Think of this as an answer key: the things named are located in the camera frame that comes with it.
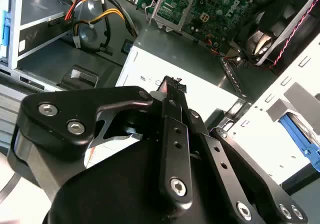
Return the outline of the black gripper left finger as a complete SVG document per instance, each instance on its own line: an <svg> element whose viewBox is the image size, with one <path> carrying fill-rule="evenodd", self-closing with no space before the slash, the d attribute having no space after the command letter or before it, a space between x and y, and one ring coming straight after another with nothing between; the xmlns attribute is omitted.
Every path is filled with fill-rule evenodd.
<svg viewBox="0 0 320 224"><path fill-rule="evenodd" d="M192 180L185 93L165 76L156 95L138 86L38 93L21 104L11 141L13 169L35 179L50 200L72 177L85 172L88 148L104 142L114 118L139 127L160 142L160 174L156 186L175 210L192 204Z"/></svg>

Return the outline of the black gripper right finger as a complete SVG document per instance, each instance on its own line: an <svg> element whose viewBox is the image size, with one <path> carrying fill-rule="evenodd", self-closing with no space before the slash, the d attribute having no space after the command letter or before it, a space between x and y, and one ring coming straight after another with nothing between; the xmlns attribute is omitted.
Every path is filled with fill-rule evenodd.
<svg viewBox="0 0 320 224"><path fill-rule="evenodd" d="M208 199L215 223L308 223L307 214L221 128L208 131L197 112L188 108L180 79L174 92L189 128L191 153L199 157L199 191Z"/></svg>

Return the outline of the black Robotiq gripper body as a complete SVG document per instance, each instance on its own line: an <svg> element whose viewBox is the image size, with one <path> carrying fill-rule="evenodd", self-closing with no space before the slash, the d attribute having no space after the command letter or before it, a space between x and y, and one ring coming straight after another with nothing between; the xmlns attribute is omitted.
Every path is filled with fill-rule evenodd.
<svg viewBox="0 0 320 224"><path fill-rule="evenodd" d="M44 223L234 223L213 174L190 159L193 203L181 216L159 191L159 145L141 141L66 182Z"/></svg>

